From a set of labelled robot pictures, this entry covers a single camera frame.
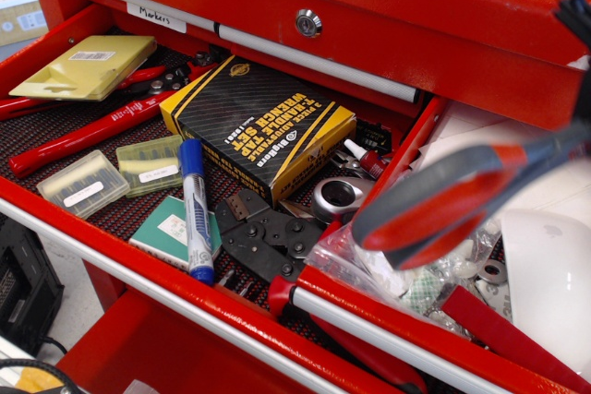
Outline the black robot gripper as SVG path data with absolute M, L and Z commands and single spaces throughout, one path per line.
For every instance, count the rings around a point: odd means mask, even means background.
M 556 17 L 590 49 L 589 0 L 561 0 Z M 585 71 L 573 116 L 590 120 L 590 68 Z

